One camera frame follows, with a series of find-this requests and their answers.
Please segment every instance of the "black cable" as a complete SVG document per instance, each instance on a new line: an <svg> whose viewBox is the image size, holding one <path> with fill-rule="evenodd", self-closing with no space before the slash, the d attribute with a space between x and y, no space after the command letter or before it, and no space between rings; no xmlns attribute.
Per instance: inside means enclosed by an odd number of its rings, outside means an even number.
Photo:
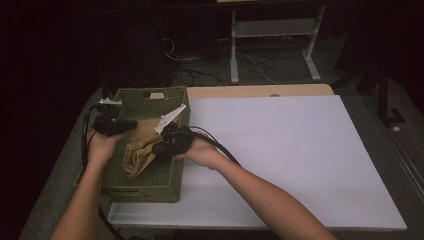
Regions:
<svg viewBox="0 0 424 240"><path fill-rule="evenodd" d="M221 150L232 162L236 163L237 165L239 165L241 167L241 164L237 161L237 159L231 154L230 151L228 151L224 146L222 146L219 142L214 141L213 139L208 138L205 135L202 135L200 133L195 133L195 132L174 132L174 133L170 133L170 135L191 135L197 138L200 138L212 145L214 145L215 147L217 147L219 150Z"/></svg>
<svg viewBox="0 0 424 240"><path fill-rule="evenodd" d="M211 138L212 138L215 142L218 142L218 140L216 140L216 138L214 138L214 137L212 136L212 134L210 134L208 131L206 131L205 129L203 129L203 128L201 128L201 127L188 126L188 128L196 128L196 129L200 129L200 130L202 130L203 132L207 133L207 134L209 135L209 137L211 137Z"/></svg>

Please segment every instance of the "forearm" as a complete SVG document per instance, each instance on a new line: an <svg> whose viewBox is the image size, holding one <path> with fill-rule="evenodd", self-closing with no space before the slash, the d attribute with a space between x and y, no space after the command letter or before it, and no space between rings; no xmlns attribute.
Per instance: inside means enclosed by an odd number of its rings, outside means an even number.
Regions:
<svg viewBox="0 0 424 240"><path fill-rule="evenodd" d="M96 239L103 168L88 165L51 239Z"/></svg>
<svg viewBox="0 0 424 240"><path fill-rule="evenodd" d="M215 169L279 237L334 239L299 201L284 190L225 158L218 159L217 162L219 164Z"/></svg>

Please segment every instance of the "person's right hand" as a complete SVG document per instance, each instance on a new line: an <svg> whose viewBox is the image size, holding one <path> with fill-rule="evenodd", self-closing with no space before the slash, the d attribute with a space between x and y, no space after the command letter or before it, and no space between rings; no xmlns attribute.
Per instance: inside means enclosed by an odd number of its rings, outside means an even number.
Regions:
<svg viewBox="0 0 424 240"><path fill-rule="evenodd" d="M221 161L229 161L215 146L196 138L187 152L174 156L174 160L190 159L196 164L216 170Z"/></svg>

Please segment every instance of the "black device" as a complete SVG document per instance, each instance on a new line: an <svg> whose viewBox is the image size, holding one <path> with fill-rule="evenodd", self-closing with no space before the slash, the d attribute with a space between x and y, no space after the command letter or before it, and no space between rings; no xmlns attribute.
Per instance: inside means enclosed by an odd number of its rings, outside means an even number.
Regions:
<svg viewBox="0 0 424 240"><path fill-rule="evenodd" d="M116 120L120 108L115 105L103 105L98 110L102 115L96 117L92 128L105 136L109 137L137 128L137 121Z"/></svg>

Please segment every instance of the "white metal stand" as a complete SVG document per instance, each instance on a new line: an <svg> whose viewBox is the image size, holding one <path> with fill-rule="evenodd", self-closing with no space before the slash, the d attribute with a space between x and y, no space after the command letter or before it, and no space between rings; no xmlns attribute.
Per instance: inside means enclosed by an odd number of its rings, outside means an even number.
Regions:
<svg viewBox="0 0 424 240"><path fill-rule="evenodd" d="M309 44L302 50L302 56L311 74L312 80L321 81L315 63L312 60L312 51L318 37L322 17L324 16L325 6L320 6L316 18L300 18L286 20L265 20L265 21L243 21L237 22L236 11L232 11L231 20L231 83L239 83L236 40L242 37L263 37L263 36L289 36L289 35L310 35Z"/></svg>

